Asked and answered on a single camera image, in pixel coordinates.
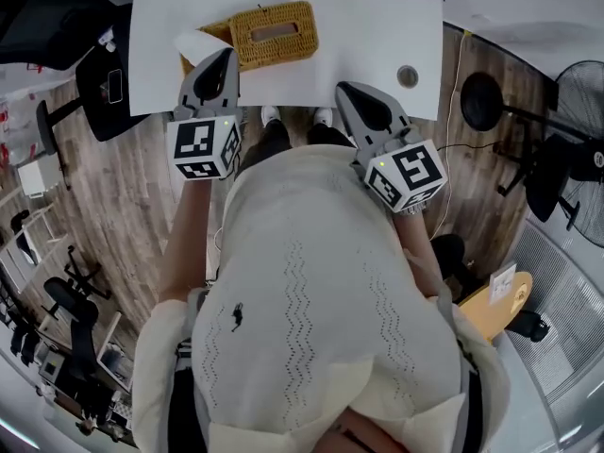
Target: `wicker basket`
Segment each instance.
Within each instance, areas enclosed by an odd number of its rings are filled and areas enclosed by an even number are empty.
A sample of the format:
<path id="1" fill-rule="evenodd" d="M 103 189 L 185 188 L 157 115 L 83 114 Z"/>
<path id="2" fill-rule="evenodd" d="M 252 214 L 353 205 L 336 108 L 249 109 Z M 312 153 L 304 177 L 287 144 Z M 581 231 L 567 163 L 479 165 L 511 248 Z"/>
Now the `wicker basket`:
<path id="1" fill-rule="evenodd" d="M 263 29 L 286 26 L 294 32 L 261 41 L 254 39 L 254 35 Z M 206 25 L 199 30 L 235 48 L 239 56 L 240 72 L 308 59 L 319 48 L 312 7 L 308 2 L 292 2 L 245 11 L 228 21 Z M 185 75 L 193 70 L 191 63 L 182 56 L 181 61 Z"/>

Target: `forearm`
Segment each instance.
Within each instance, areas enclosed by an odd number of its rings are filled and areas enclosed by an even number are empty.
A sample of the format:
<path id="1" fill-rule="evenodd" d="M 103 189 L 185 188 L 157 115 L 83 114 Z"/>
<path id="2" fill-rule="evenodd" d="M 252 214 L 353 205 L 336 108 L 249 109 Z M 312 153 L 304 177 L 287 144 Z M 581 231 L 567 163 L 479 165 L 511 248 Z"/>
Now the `forearm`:
<path id="1" fill-rule="evenodd" d="M 187 301 L 206 283 L 206 244 L 211 181 L 185 183 L 159 271 L 159 302 Z"/>
<path id="2" fill-rule="evenodd" d="M 421 260 L 429 271 L 439 279 L 442 279 L 441 268 L 439 267 L 434 250 L 430 243 L 424 216 L 422 213 L 416 213 L 409 216 L 395 216 L 393 218 L 394 228 L 403 249 Z M 432 286 L 432 280 L 427 276 L 426 271 L 410 262 L 415 284 L 420 292 L 426 297 L 436 294 Z"/>

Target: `white sneaker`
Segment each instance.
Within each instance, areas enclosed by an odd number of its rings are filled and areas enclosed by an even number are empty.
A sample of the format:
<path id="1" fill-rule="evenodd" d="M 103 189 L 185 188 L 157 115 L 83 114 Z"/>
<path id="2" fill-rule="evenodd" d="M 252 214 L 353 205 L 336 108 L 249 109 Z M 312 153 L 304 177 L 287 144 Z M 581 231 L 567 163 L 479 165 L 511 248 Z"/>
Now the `white sneaker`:
<path id="1" fill-rule="evenodd" d="M 262 110 L 260 111 L 260 117 L 262 118 L 262 125 L 266 127 L 271 121 L 281 120 L 281 113 L 279 109 L 275 106 L 262 106 Z"/>
<path id="2" fill-rule="evenodd" d="M 319 108 L 314 113 L 313 124 L 331 127 L 333 125 L 333 111 L 330 108 Z"/>

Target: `wooden floor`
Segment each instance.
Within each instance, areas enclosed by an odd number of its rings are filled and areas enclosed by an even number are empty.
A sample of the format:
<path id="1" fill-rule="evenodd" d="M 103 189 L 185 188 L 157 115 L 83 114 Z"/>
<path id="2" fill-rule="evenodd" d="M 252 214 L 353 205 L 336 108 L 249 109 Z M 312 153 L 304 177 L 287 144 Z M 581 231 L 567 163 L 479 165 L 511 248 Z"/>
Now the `wooden floor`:
<path id="1" fill-rule="evenodd" d="M 445 28 L 443 86 L 438 122 L 416 121 L 425 137 L 437 147 L 445 145 L 446 118 L 455 81 L 461 34 Z M 527 110 L 543 107 L 543 78 L 524 63 L 509 57 L 477 39 L 463 43 L 459 83 L 453 93 L 449 143 L 483 145 L 504 141 L 508 150 L 519 153 L 522 134 L 513 118 L 504 117 L 499 126 L 487 133 L 471 130 L 463 121 L 459 95 L 463 81 L 475 71 L 486 71 L 501 84 L 506 100 Z M 53 109 L 76 96 L 74 83 L 52 93 Z M 308 128 L 307 109 L 285 109 L 286 125 L 296 127 L 294 144 L 303 142 L 299 131 Z M 259 111 L 248 110 L 249 124 L 245 146 L 259 135 Z M 165 117 L 153 115 L 127 133 L 107 143 L 99 143 L 90 132 L 80 110 L 56 126 L 55 131 L 68 162 L 73 189 L 59 187 L 48 199 L 56 204 L 60 226 L 72 237 L 88 264 L 103 266 L 99 286 L 111 288 L 110 302 L 97 300 L 101 307 L 101 326 L 106 326 L 115 310 L 127 321 L 119 330 L 126 352 L 133 353 L 138 332 L 153 309 L 157 296 L 158 263 L 168 240 L 176 212 L 179 187 L 170 178 L 165 144 Z M 480 275 L 493 272 L 503 260 L 526 207 L 524 191 L 518 187 L 506 199 L 496 193 L 497 185 L 507 183 L 515 167 L 493 153 L 492 148 L 448 150 L 452 195 L 449 211 L 440 233 L 458 233 L 466 242 L 466 258 Z M 214 233 L 220 227 L 228 181 L 213 187 L 209 229 L 210 273 L 217 266 Z M 9 191 L 6 186 L 0 193 Z M 439 193 L 426 214 L 428 231 L 434 230 L 445 213 L 448 189 Z M 62 262 L 49 263 L 40 277 L 21 295 L 40 319 L 41 305 L 49 305 L 43 292 L 46 277 L 64 277 Z M 65 324 L 56 333 L 68 341 Z"/>

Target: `wooden round table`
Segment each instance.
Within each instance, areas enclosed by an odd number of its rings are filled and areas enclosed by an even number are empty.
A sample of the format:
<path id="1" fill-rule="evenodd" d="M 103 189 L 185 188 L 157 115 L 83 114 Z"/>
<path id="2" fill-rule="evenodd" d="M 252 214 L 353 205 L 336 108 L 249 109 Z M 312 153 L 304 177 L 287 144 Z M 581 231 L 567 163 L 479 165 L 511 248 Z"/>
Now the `wooden round table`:
<path id="1" fill-rule="evenodd" d="M 476 326 L 482 337 L 490 342 L 523 308 L 531 288 L 532 275 L 529 272 L 517 272 L 505 297 L 490 304 L 489 285 L 486 285 L 461 302 L 460 310 Z"/>

